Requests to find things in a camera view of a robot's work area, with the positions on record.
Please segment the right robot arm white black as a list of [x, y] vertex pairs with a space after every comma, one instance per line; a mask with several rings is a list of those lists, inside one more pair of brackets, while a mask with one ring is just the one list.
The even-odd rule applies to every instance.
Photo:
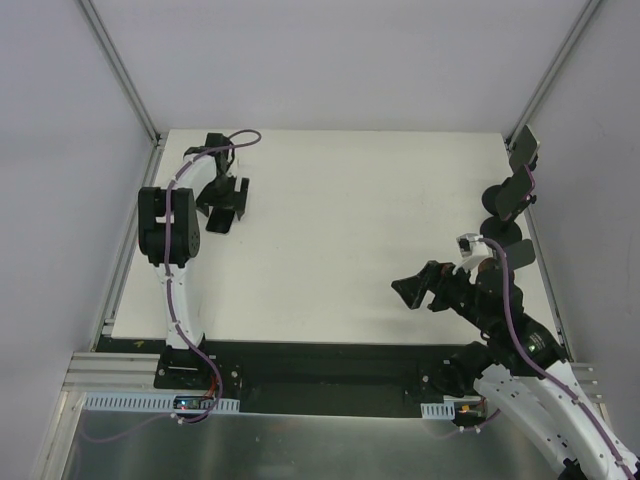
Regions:
[[598, 414], [564, 350], [525, 312], [522, 290], [497, 261], [484, 260], [471, 274], [430, 260], [391, 287], [411, 310], [431, 294], [431, 312], [451, 310], [481, 334], [431, 374], [434, 387], [449, 396], [475, 392], [487, 399], [560, 479], [638, 478], [638, 456]]

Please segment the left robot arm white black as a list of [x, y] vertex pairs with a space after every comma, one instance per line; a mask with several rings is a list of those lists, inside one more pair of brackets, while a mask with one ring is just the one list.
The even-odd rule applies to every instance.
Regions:
[[244, 129], [232, 134], [210, 132], [200, 146], [188, 148], [179, 167], [162, 187], [138, 192], [138, 247], [153, 266], [162, 290], [167, 324], [166, 344], [174, 350], [198, 347], [205, 339], [196, 290], [195, 260], [201, 232], [227, 234], [246, 212], [250, 180], [232, 172]]

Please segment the black phone purple edge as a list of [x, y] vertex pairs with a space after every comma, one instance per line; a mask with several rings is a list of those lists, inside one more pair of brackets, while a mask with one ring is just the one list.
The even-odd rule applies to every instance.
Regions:
[[521, 166], [502, 186], [496, 196], [498, 217], [508, 221], [517, 216], [526, 206], [535, 188], [535, 180], [527, 165]]

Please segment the dark grey phone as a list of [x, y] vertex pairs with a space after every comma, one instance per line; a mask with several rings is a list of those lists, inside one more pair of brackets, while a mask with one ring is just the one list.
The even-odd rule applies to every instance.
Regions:
[[536, 253], [533, 242], [530, 239], [520, 240], [509, 246], [502, 247], [506, 255], [509, 275], [515, 280], [516, 271], [533, 264], [536, 261]]

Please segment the black phone silver edge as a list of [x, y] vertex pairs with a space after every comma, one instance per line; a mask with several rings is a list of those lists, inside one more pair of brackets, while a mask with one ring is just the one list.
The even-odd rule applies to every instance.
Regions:
[[526, 166], [534, 171], [538, 161], [540, 142], [529, 124], [525, 124], [511, 146], [509, 166], [513, 173]]

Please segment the black phone stand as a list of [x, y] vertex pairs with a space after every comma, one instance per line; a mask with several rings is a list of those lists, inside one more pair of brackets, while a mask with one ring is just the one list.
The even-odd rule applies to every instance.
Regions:
[[[498, 216], [496, 205], [495, 205], [496, 196], [500, 192], [502, 186], [507, 182], [508, 178], [511, 177], [513, 174], [514, 173], [512, 172], [512, 174], [508, 176], [501, 184], [490, 186], [482, 194], [482, 197], [481, 197], [482, 205], [485, 208], [485, 210], [489, 212], [491, 215]], [[533, 197], [534, 197], [534, 194], [532, 192], [531, 197], [528, 199], [526, 203], [526, 206], [531, 202]]]
[[480, 226], [480, 234], [490, 238], [505, 248], [522, 240], [522, 231], [514, 221], [503, 221], [499, 216], [485, 219]]

